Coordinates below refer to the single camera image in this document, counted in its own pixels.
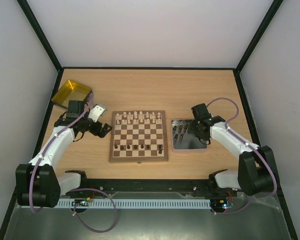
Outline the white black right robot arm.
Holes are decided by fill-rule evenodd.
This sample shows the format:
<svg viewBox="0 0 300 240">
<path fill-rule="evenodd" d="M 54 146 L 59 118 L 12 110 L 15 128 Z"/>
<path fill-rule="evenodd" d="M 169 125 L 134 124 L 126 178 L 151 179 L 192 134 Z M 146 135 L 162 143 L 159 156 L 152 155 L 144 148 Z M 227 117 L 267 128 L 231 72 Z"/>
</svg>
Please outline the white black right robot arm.
<svg viewBox="0 0 300 240">
<path fill-rule="evenodd" d="M 209 175 L 208 191 L 219 196 L 225 189 L 235 189 L 248 196 L 258 193 L 273 195 L 277 192 L 278 181 L 275 170 L 268 161 L 274 160 L 274 153 L 268 146 L 259 146 L 234 131 L 229 120 L 213 116 L 206 104 L 191 108 L 194 120 L 188 132 L 207 144 L 219 142 L 237 160 L 238 170 L 219 170 Z"/>
</svg>

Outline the wooden chess board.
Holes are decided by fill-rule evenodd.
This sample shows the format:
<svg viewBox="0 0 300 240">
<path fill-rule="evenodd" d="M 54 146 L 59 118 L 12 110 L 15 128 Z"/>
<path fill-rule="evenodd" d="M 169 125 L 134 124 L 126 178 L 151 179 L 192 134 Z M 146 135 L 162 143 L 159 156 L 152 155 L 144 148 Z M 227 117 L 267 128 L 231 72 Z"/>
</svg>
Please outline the wooden chess board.
<svg viewBox="0 0 300 240">
<path fill-rule="evenodd" d="M 134 112 L 137 124 L 134 124 Z M 120 115 L 117 124 L 116 114 Z M 164 110 L 124 110 L 112 113 L 112 126 L 109 146 L 110 163 L 167 162 L 169 160 L 166 112 Z M 162 154 L 158 152 L 162 145 Z"/>
</svg>

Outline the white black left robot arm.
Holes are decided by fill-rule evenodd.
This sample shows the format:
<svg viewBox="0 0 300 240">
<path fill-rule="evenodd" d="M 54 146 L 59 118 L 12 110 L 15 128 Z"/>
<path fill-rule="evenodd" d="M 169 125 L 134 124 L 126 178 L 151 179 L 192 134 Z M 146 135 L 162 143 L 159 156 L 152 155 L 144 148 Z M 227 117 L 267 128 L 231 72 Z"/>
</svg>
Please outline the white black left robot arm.
<svg viewBox="0 0 300 240">
<path fill-rule="evenodd" d="M 61 196 L 77 189 L 85 176 L 83 171 L 70 170 L 56 175 L 59 161 L 78 133 L 91 133 L 105 137 L 112 127 L 99 122 L 107 109 L 80 100 L 71 100 L 68 108 L 54 123 L 52 134 L 42 149 L 27 164 L 20 164 L 15 171 L 17 202 L 30 207 L 33 213 L 42 208 L 53 208 Z"/>
</svg>

